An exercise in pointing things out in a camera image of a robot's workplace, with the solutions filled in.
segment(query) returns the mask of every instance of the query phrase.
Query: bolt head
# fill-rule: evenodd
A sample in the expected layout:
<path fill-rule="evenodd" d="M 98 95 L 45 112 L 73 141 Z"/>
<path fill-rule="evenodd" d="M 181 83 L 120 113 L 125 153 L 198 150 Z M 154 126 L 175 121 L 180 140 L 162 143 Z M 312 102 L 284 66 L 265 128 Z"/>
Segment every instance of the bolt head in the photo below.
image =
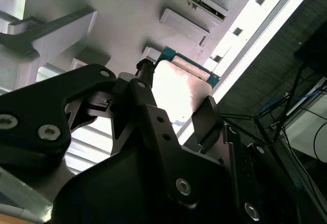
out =
<path fill-rule="evenodd" d="M 251 217 L 252 220 L 254 221 L 260 220 L 258 211 L 251 203 L 246 202 L 244 204 L 244 208 L 246 213 Z"/>
<path fill-rule="evenodd" d="M 260 153 L 265 154 L 265 151 L 264 151 L 261 147 L 256 146 L 256 149 L 257 149 Z"/>
<path fill-rule="evenodd" d="M 18 125 L 18 120 L 10 114 L 0 114 L 0 130 L 8 130 Z"/>
<path fill-rule="evenodd" d="M 38 136 L 45 141 L 55 141 L 60 136 L 61 132 L 54 125 L 43 125 L 37 131 Z"/>
<path fill-rule="evenodd" d="M 191 194 L 191 186 L 187 182 L 187 180 L 183 178 L 178 178 L 176 180 L 176 187 L 178 191 L 183 194 L 184 196 L 188 196 Z"/>

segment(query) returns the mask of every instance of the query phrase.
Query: black metal bracket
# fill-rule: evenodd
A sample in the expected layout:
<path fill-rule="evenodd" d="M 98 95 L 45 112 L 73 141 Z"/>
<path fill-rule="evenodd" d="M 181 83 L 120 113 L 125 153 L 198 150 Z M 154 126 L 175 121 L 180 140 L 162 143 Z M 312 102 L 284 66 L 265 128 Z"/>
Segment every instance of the black metal bracket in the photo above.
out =
<path fill-rule="evenodd" d="M 110 87 L 115 80 L 113 72 L 93 64 L 2 95 L 0 114 L 13 116 L 17 125 L 0 130 L 0 164 L 39 169 L 58 165 L 71 141 L 68 116 L 75 119 L 80 98 Z M 66 112 L 66 105 L 75 100 Z M 59 131 L 45 129 L 49 139 L 44 138 L 39 132 L 44 125 Z"/>

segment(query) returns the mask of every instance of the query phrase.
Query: screw hole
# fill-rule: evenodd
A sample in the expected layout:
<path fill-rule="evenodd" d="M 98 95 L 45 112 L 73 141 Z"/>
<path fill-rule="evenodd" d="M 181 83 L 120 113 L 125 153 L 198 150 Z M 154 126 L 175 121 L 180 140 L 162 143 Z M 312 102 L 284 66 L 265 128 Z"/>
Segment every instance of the screw hole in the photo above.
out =
<path fill-rule="evenodd" d="M 46 134 L 49 135 L 49 136 L 52 136 L 52 135 L 55 134 L 55 131 L 54 131 L 53 129 L 51 129 L 51 128 L 48 128 L 48 129 L 46 129 L 46 130 L 44 131 L 44 133 L 46 133 Z"/>
<path fill-rule="evenodd" d="M 100 73 L 105 76 L 105 77 L 109 77 L 110 76 L 110 73 L 108 73 L 107 71 L 105 70 L 101 70 Z"/>
<path fill-rule="evenodd" d="M 8 126 L 11 124 L 11 120 L 8 118 L 0 118 L 0 124 Z"/>
<path fill-rule="evenodd" d="M 157 117 L 157 120 L 160 122 L 160 123 L 163 123 L 165 120 L 163 119 L 163 118 L 161 118 L 161 117 Z"/>
<path fill-rule="evenodd" d="M 162 137 L 166 140 L 166 141 L 170 141 L 171 137 L 167 134 L 163 134 Z"/>

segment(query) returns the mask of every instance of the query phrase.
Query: metal plate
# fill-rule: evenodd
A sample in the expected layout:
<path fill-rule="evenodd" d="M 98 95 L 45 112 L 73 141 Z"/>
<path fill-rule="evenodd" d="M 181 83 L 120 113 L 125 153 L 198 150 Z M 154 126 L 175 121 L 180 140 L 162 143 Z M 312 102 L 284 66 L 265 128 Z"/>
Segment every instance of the metal plate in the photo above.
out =
<path fill-rule="evenodd" d="M 210 84 L 169 61 L 160 61 L 155 69 L 152 92 L 171 122 L 187 121 L 211 90 Z"/>

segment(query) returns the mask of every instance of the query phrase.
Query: blue cable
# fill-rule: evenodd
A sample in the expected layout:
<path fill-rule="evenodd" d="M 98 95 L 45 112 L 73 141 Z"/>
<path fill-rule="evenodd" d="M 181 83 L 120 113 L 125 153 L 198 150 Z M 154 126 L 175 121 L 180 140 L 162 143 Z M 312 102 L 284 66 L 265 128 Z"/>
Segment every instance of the blue cable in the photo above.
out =
<path fill-rule="evenodd" d="M 324 84 L 322 84 L 321 86 L 319 86 L 319 87 L 318 87 L 314 92 L 312 92 L 311 94 L 309 94 L 309 95 L 305 95 L 305 96 L 301 96 L 301 97 L 295 97 L 295 98 L 293 98 L 293 100 L 298 101 L 298 100 L 301 100 L 301 99 L 306 98 L 306 97 L 312 97 L 312 96 L 316 95 L 316 94 L 320 91 L 320 89 L 321 89 L 323 86 L 324 86 Z M 273 100 L 267 102 L 267 103 L 262 107 L 262 109 L 261 109 L 260 112 L 263 112 L 263 111 L 266 109 L 266 107 L 271 106 L 271 105 L 274 105 L 275 103 L 279 102 L 279 101 L 282 100 L 282 99 L 283 99 L 283 98 L 277 98 L 277 99 L 273 99 Z"/>

